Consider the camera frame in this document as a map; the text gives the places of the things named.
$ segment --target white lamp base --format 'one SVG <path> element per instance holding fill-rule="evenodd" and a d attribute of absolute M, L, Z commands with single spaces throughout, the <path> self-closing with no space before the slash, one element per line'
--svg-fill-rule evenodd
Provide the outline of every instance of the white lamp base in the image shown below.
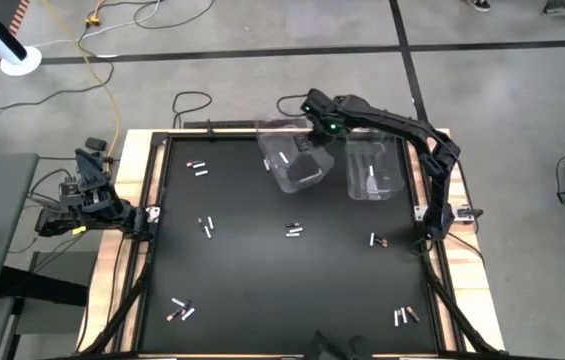
<path fill-rule="evenodd" d="M 0 69 L 9 76 L 22 76 L 33 72 L 42 63 L 42 53 L 33 46 L 25 46 L 26 58 L 19 64 L 11 64 L 2 59 Z"/>

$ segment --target battery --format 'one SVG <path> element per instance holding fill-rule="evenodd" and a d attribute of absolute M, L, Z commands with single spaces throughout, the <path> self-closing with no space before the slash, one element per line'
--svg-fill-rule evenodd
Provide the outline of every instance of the battery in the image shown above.
<path fill-rule="evenodd" d="M 285 164 L 289 163 L 289 159 L 286 158 L 286 155 L 284 155 L 282 151 L 280 151 L 280 157 L 282 158 L 282 161 L 284 161 Z"/>

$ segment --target wooden table frame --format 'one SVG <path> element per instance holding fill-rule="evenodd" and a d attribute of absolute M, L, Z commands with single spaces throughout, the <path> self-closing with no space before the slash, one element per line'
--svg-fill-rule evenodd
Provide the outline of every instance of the wooden table frame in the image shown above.
<path fill-rule="evenodd" d="M 255 129 L 218 129 L 216 133 L 248 133 L 255 132 Z M 165 146 L 158 146 L 151 150 L 151 142 L 154 139 L 154 133 L 178 133 L 178 134 L 201 134 L 207 133 L 205 129 L 178 129 L 178 130 L 129 130 L 126 136 L 122 158 L 118 167 L 115 189 L 120 198 L 129 200 L 133 205 L 140 204 L 140 196 L 143 188 L 147 187 L 148 198 L 147 204 L 157 203 L 159 179 L 162 173 L 162 163 L 165 155 Z M 425 182 L 420 170 L 415 149 L 408 145 L 410 168 L 415 180 L 415 197 L 420 205 L 426 204 Z M 149 164 L 150 155 L 154 155 L 155 163 Z M 145 173 L 151 171 L 150 182 L 145 184 Z M 449 189 L 449 202 L 453 206 L 466 205 L 468 203 L 464 181 L 458 167 L 453 171 L 451 186 Z M 451 227 L 451 233 L 457 235 L 467 243 L 478 247 L 477 236 L 474 232 L 473 225 L 454 224 Z M 81 350 L 88 347 L 104 329 L 108 319 L 115 313 L 120 305 L 122 292 L 125 283 L 128 285 L 138 278 L 142 264 L 145 262 L 148 244 L 142 243 L 137 248 L 137 256 L 135 259 L 130 258 L 132 244 L 130 240 L 123 240 L 118 231 L 105 231 L 100 244 L 100 251 L 96 262 L 93 280 L 89 293 L 88 306 L 88 322 L 86 330 L 84 321 L 82 330 L 86 331 Z M 463 313 L 469 319 L 471 324 L 478 330 L 484 339 L 498 349 L 503 349 L 502 337 L 499 330 L 495 309 L 491 299 L 486 272 L 479 257 L 474 254 L 460 242 L 449 237 L 445 244 L 441 247 L 434 247 L 430 253 L 431 263 L 433 264 L 436 275 L 444 279 L 441 272 L 440 261 L 446 261 L 448 264 L 448 278 L 453 284 L 456 302 Z M 135 266 L 133 278 L 131 275 L 131 263 L 138 264 Z M 441 321 L 442 333 L 445 348 L 447 350 L 456 350 L 457 343 L 454 337 L 453 324 L 449 317 L 449 313 L 445 306 L 437 299 L 437 309 L 439 311 L 439 319 Z M 126 317 L 126 322 L 122 326 L 118 343 L 116 344 L 119 351 L 131 351 L 133 348 L 133 337 L 135 327 L 138 323 L 139 299 L 136 300 L 133 307 Z M 107 351 L 111 351 L 113 344 L 110 343 Z M 395 356 L 396 354 L 387 354 L 380 356 Z M 177 354 L 178 357 L 186 357 L 186 354 Z M 266 357 L 280 357 L 282 355 L 266 355 Z"/>

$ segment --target metal clamp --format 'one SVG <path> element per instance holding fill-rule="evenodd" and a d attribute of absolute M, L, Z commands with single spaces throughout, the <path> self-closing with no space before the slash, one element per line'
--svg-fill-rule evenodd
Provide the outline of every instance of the metal clamp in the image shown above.
<path fill-rule="evenodd" d="M 413 214 L 415 215 L 415 221 L 422 221 L 424 219 L 424 214 L 429 207 L 426 205 L 414 206 Z M 453 215 L 455 216 L 455 222 L 462 222 L 465 224 L 470 224 L 475 221 L 476 215 L 478 214 L 477 209 L 471 209 L 468 205 L 461 207 L 451 207 Z"/>

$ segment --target cable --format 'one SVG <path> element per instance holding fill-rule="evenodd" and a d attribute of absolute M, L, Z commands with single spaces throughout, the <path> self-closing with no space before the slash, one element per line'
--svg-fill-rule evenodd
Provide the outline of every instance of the cable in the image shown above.
<path fill-rule="evenodd" d="M 120 110 L 118 109 L 118 103 L 115 100 L 113 93 L 111 93 L 111 90 L 109 90 L 109 88 L 106 86 L 106 83 L 98 76 L 98 74 L 95 72 L 95 68 L 89 62 L 89 58 L 87 57 L 87 54 L 86 54 L 86 52 L 88 52 L 88 51 L 85 52 L 85 50 L 80 46 L 78 41 L 75 41 L 75 37 L 73 36 L 71 29 L 60 18 L 58 13 L 55 11 L 55 8 L 53 8 L 53 6 L 49 3 L 49 0 L 42 0 L 42 2 L 44 3 L 44 6 L 47 8 L 49 13 L 53 17 L 53 19 L 66 32 L 68 37 L 70 39 L 73 39 L 74 44 L 78 48 L 78 50 L 80 51 L 80 54 L 82 55 L 82 58 L 84 59 L 84 62 L 86 63 L 87 67 L 89 68 L 89 71 L 91 72 L 91 75 L 93 75 L 93 77 L 98 81 L 98 83 L 100 83 L 101 87 L 106 91 L 107 95 L 109 96 L 109 100 L 111 100 L 111 107 L 113 108 L 113 115 L 114 115 L 114 118 L 115 118 L 115 135 L 113 136 L 113 141 L 111 141 L 111 146 L 109 147 L 109 152 L 107 153 L 107 156 L 110 157 L 111 154 L 113 153 L 113 151 L 115 150 L 115 145 L 117 143 L 118 136 L 120 134 L 120 123 L 122 122 L 122 120 L 121 120 L 122 116 L 120 115 Z M 113 64 L 111 64 L 110 62 L 109 62 L 109 65 L 111 65 L 110 75 L 112 75 L 114 67 L 113 67 Z M 109 164 L 108 163 L 105 164 L 105 168 L 106 168 L 107 171 L 109 171 Z"/>
<path fill-rule="evenodd" d="M 120 240 L 120 243 L 118 244 L 118 251 L 117 254 L 115 255 L 115 264 L 113 265 L 113 280 L 111 282 L 111 297 L 109 299 L 109 308 L 107 309 L 107 314 L 106 314 L 106 322 L 107 324 L 109 323 L 109 320 L 111 319 L 111 308 L 113 307 L 113 293 L 115 293 L 115 281 L 117 279 L 117 275 L 118 275 L 118 262 L 120 261 L 120 253 L 122 252 L 122 243 L 124 242 L 124 240 Z"/>
<path fill-rule="evenodd" d="M 31 248 L 31 246 L 33 246 L 33 244 L 35 244 L 36 241 L 38 241 L 37 236 L 34 237 L 33 241 L 31 241 L 31 243 L 27 247 L 25 247 L 24 249 L 18 250 L 18 251 L 9 251 L 9 254 L 22 254 L 23 252 L 29 250 Z"/>
<path fill-rule="evenodd" d="M 565 195 L 565 191 L 562 191 L 562 189 L 561 189 L 560 174 L 559 174 L 560 163 L 562 163 L 562 161 L 564 161 L 564 159 L 565 159 L 565 155 L 562 156 L 560 159 L 558 159 L 558 161 L 555 163 L 555 182 L 557 184 L 557 191 L 556 191 L 555 195 L 558 197 L 560 204 L 565 203 L 565 198 L 563 198 L 563 196 Z"/>
<path fill-rule="evenodd" d="M 61 173 L 61 172 L 65 173 L 65 174 L 66 174 L 68 177 L 70 177 L 70 178 L 73 177 L 73 176 L 71 175 L 71 173 L 70 173 L 67 169 L 57 169 L 57 170 L 53 170 L 53 171 L 51 171 L 50 173 L 48 173 L 48 174 L 42 176 L 38 181 L 35 182 L 35 184 L 33 184 L 33 187 L 31 187 L 31 190 L 29 191 L 29 196 L 32 196 L 32 195 L 34 195 L 34 194 L 40 195 L 40 194 L 35 193 L 35 189 L 37 189 L 38 186 L 40 186 L 40 184 L 41 184 L 44 180 L 48 179 L 49 177 L 51 177 L 51 176 L 53 176 L 53 175 L 55 175 L 55 174 Z"/>
<path fill-rule="evenodd" d="M 135 11 L 135 13 L 133 14 L 133 21 L 135 22 L 135 25 L 137 25 L 137 26 L 139 26 L 139 27 L 141 27 L 141 28 L 143 28 L 143 29 L 147 29 L 147 30 L 158 30 L 158 29 L 174 28 L 174 27 L 182 26 L 182 25 L 184 25 L 184 24 L 188 24 L 188 23 L 190 23 L 191 21 L 193 21 L 193 20 L 199 18 L 200 16 L 204 15 L 207 11 L 211 10 L 211 8 L 213 7 L 213 4 L 215 4 L 215 0 L 211 0 L 211 2 L 209 3 L 209 6 L 208 6 L 206 9 L 202 10 L 202 12 L 200 12 L 199 14 L 197 14 L 197 15 L 195 15 L 195 16 L 193 16 L 193 17 L 187 19 L 187 20 L 184 20 L 184 21 L 182 21 L 182 22 L 175 23 L 175 24 L 160 25 L 160 26 L 145 26 L 145 25 L 140 24 L 140 21 L 137 20 L 138 14 L 139 14 L 142 10 L 144 10 L 147 6 L 149 6 L 148 4 L 147 4 L 147 5 L 142 5 L 142 6 L 141 6 L 139 9 L 137 9 L 137 10 Z"/>
<path fill-rule="evenodd" d="M 206 104 L 202 105 L 202 106 L 198 106 L 195 108 L 191 108 L 191 109 L 187 109 L 184 111 L 177 111 L 175 110 L 175 105 L 177 104 L 178 98 L 181 95 L 202 95 L 205 96 L 209 99 L 209 102 L 207 102 Z M 175 95 L 175 97 L 173 98 L 173 104 L 171 105 L 171 111 L 173 111 L 173 113 L 175 114 L 175 116 L 173 117 L 173 125 L 171 126 L 173 129 L 175 129 L 176 124 L 178 124 L 178 128 L 181 129 L 182 128 L 182 115 L 186 114 L 186 113 L 192 113 L 194 111 L 198 111 L 198 110 L 202 110 L 204 108 L 206 108 L 207 106 L 211 105 L 211 103 L 213 102 L 213 98 L 211 97 L 211 95 L 202 92 L 202 91 L 181 91 L 179 93 L 177 93 Z"/>
<path fill-rule="evenodd" d="M 60 246 L 65 245 L 69 242 L 71 242 L 66 248 L 62 249 L 62 251 L 60 251 L 57 254 L 53 254 L 53 255 L 49 255 L 48 257 L 46 257 L 44 260 L 42 260 L 39 264 L 37 264 L 33 270 L 31 271 L 31 275 L 29 275 L 27 278 L 25 278 L 24 280 L 20 281 L 20 283 L 18 283 L 17 285 L 13 286 L 7 293 L 13 293 L 15 290 L 17 290 L 18 288 L 20 288 L 22 285 L 26 284 L 29 280 L 31 280 L 35 275 L 37 275 L 40 271 L 42 271 L 42 269 L 44 269 L 47 265 L 49 265 L 50 263 L 52 263 L 53 261 L 55 261 L 57 258 L 59 258 L 60 256 L 62 256 L 68 249 L 70 249 L 73 245 L 75 245 L 80 239 L 82 239 L 82 237 L 84 236 L 84 234 L 87 233 L 87 231 L 84 231 L 74 237 L 72 237 L 71 239 L 65 240 L 63 242 L 61 242 L 60 244 L 58 244 L 53 250 L 51 250 L 51 253 L 55 253 Z"/>
<path fill-rule="evenodd" d="M 146 5 L 146 4 L 156 4 L 156 3 L 159 4 L 161 1 L 162 0 L 160 0 L 160 1 L 157 1 L 157 0 L 156 1 L 122 1 L 122 2 L 117 2 L 117 3 L 112 3 L 112 4 L 104 4 L 104 5 L 100 6 L 100 10 L 102 10 L 105 7 L 118 6 L 118 5 Z M 144 19 L 138 20 L 138 22 L 144 22 L 144 21 L 150 19 L 151 17 L 153 17 L 156 14 L 156 12 L 157 12 L 157 5 L 156 5 L 156 8 L 153 10 L 153 13 L 151 15 L 145 17 Z M 118 28 L 128 26 L 128 25 L 135 25 L 135 21 L 127 21 L 125 23 L 105 27 L 103 29 L 100 29 L 98 31 L 95 31 L 95 32 L 92 32 L 92 33 L 85 35 L 84 38 L 86 39 L 86 38 L 89 38 L 89 37 L 92 37 L 92 36 L 95 36 L 95 35 L 105 33 L 109 30 L 118 29 Z M 58 44 L 58 43 L 71 43 L 71 42 L 73 42 L 73 40 L 61 39 L 61 40 L 49 41 L 49 42 L 42 43 L 42 44 L 34 44 L 34 45 L 30 45 L 30 46 L 40 48 L 40 47 L 49 46 L 49 45 Z"/>
<path fill-rule="evenodd" d="M 98 1 L 97 5 L 95 5 L 95 10 L 93 10 L 86 18 L 87 25 L 100 25 L 100 19 L 98 18 L 98 10 L 100 10 L 100 6 L 104 4 L 106 1 L 107 0 Z"/>
<path fill-rule="evenodd" d="M 81 233 L 79 233 L 78 235 L 72 237 L 69 240 L 65 240 L 63 242 L 61 242 L 58 246 L 56 246 L 51 252 L 55 253 L 55 251 L 60 248 L 60 246 L 69 243 L 70 244 L 65 247 L 64 249 L 62 249 L 60 252 L 58 252 L 57 254 L 54 255 L 49 255 L 48 257 L 46 257 L 44 260 L 42 260 L 42 262 L 40 262 L 40 264 L 38 264 L 34 269 L 33 272 L 31 273 L 31 275 L 36 275 L 37 273 L 39 273 L 40 271 L 42 271 L 42 269 L 44 269 L 47 265 L 49 265 L 50 263 L 52 263 L 53 261 L 55 261 L 57 258 L 59 258 L 60 256 L 64 255 L 64 253 L 69 250 L 73 245 L 75 245 L 78 241 L 80 241 L 80 239 L 82 239 L 82 237 L 84 236 L 84 234 L 87 233 L 87 231 L 83 231 Z"/>
<path fill-rule="evenodd" d="M 93 282 L 93 275 L 95 274 L 95 265 L 97 264 L 96 262 L 93 262 L 93 267 L 91 268 L 91 275 L 89 276 L 89 282 L 88 282 L 88 286 L 89 286 L 89 290 L 91 288 L 91 283 Z M 78 345 L 75 348 L 75 352 L 78 353 L 80 351 L 80 348 L 82 347 L 82 342 L 84 341 L 84 336 L 86 335 L 86 329 L 87 326 L 89 324 L 89 298 L 91 296 L 87 296 L 86 297 L 86 304 L 84 304 L 84 329 L 82 330 L 82 335 L 80 336 L 80 340 L 78 341 Z"/>
<path fill-rule="evenodd" d="M 81 94 L 81 93 L 89 92 L 91 90 L 101 88 L 102 86 L 108 84 L 109 81 L 111 81 L 112 76 L 113 76 L 113 66 L 111 67 L 111 71 L 109 72 L 109 75 L 107 76 L 106 80 L 100 85 L 93 85 L 93 86 L 86 87 L 84 89 L 59 90 L 59 91 L 56 91 L 53 94 L 43 98 L 42 100 L 34 101 L 34 102 L 19 102 L 19 103 L 13 103 L 13 104 L 5 105 L 5 106 L 0 106 L 0 110 L 8 110 L 8 109 L 16 108 L 16 107 L 21 107 L 21 106 L 37 106 L 37 105 L 43 104 L 43 103 L 53 99 L 54 97 L 56 97 L 58 95 L 61 95 L 61 94 Z"/>
<path fill-rule="evenodd" d="M 447 233 L 447 235 L 450 235 L 451 237 L 455 238 L 457 241 L 461 242 L 462 244 L 464 244 L 464 246 L 471 248 L 471 250 L 473 250 L 473 252 L 480 257 L 480 260 L 482 260 L 482 266 L 486 267 L 486 263 L 484 262 L 484 256 L 482 255 L 482 253 L 480 252 L 480 250 L 478 250 L 478 248 L 476 248 L 475 246 L 469 244 L 468 242 L 460 239 L 459 236 L 453 234 L 453 233 Z"/>
<path fill-rule="evenodd" d="M 306 113 L 301 113 L 301 114 L 289 114 L 286 113 L 282 110 L 282 108 L 280 108 L 280 103 L 284 100 L 288 100 L 288 99 L 297 99 L 297 98 L 303 98 L 303 97 L 307 97 L 307 95 L 309 94 L 299 94 L 299 95 L 287 95 L 287 96 L 282 96 L 281 98 L 278 99 L 278 101 L 275 103 L 275 107 L 278 108 L 278 111 L 280 112 L 280 114 L 287 116 L 287 117 L 302 117 L 305 116 Z"/>

